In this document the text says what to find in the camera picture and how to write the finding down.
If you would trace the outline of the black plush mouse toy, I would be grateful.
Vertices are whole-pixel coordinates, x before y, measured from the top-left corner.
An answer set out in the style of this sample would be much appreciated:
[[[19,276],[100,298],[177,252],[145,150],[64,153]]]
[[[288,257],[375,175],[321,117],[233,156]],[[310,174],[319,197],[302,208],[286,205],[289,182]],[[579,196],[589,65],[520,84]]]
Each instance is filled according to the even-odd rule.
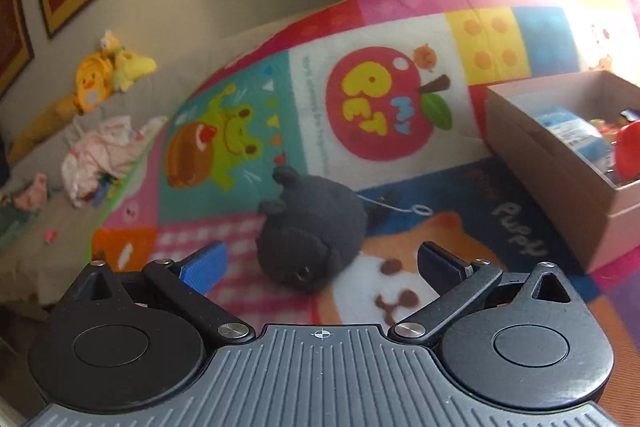
[[[258,205],[265,221],[256,239],[257,262],[269,280],[305,294],[324,291],[352,265],[376,277],[404,271],[409,265],[401,257],[362,251],[367,233],[394,213],[434,216],[424,205],[401,208],[393,191],[377,199],[363,197],[344,184],[290,166],[274,168],[272,179],[281,193]]]

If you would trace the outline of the pink crumpled cloth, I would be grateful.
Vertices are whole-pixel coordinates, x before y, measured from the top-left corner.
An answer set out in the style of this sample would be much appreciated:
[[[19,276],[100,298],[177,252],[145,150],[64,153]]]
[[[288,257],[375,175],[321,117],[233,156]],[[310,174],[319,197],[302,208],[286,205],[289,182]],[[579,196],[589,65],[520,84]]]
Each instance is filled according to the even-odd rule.
[[[72,146],[61,167],[65,191],[75,207],[93,198],[105,178],[121,180],[148,143],[166,124],[166,116],[155,116],[134,129],[131,117],[117,116],[99,123]]]

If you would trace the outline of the colourful cartoon play mat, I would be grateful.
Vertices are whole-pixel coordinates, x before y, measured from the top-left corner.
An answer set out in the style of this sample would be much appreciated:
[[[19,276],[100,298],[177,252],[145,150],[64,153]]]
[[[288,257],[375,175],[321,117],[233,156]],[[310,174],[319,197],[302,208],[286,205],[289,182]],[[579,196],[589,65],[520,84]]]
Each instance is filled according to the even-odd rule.
[[[416,252],[434,242],[513,271],[557,263],[615,352],[602,405],[639,421],[639,256],[583,268],[486,142],[497,83],[637,72],[639,0],[346,0],[277,33],[184,100],[94,232],[117,271],[219,241],[210,293],[268,323],[390,326],[429,303]],[[258,205],[274,168],[325,176],[374,213],[361,254],[322,294],[265,277]]]

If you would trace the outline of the pink cardboard box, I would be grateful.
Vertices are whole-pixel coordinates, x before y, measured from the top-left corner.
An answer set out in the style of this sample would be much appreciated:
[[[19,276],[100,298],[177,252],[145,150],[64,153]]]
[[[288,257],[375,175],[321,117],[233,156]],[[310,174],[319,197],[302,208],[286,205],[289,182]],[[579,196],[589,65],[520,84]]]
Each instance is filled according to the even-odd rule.
[[[639,106],[636,84],[610,72],[578,72],[496,84],[487,90],[489,146],[506,162],[563,236],[582,267],[593,271],[639,245],[639,183],[612,167],[583,160],[534,119],[564,107],[593,124],[614,122]]]

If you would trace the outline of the blue white tissue pack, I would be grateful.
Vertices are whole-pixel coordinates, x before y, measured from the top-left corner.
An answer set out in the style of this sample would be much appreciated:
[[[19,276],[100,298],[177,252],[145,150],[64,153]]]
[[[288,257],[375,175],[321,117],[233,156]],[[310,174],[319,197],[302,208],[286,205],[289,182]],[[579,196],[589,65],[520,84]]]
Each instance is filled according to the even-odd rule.
[[[533,113],[534,119],[593,167],[612,167],[613,147],[600,131],[584,118],[564,107],[551,106]]]

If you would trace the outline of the yellow plush toys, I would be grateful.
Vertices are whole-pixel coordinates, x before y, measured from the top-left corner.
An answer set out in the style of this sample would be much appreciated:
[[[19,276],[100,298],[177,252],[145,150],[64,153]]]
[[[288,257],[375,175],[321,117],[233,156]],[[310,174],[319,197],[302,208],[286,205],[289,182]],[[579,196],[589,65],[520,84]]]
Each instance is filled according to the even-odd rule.
[[[151,57],[126,48],[110,30],[104,32],[98,50],[87,55],[75,72],[75,91],[54,102],[13,142],[10,166],[25,158],[37,145],[60,132],[75,116],[90,113],[116,93],[125,93],[139,79],[157,70]]]

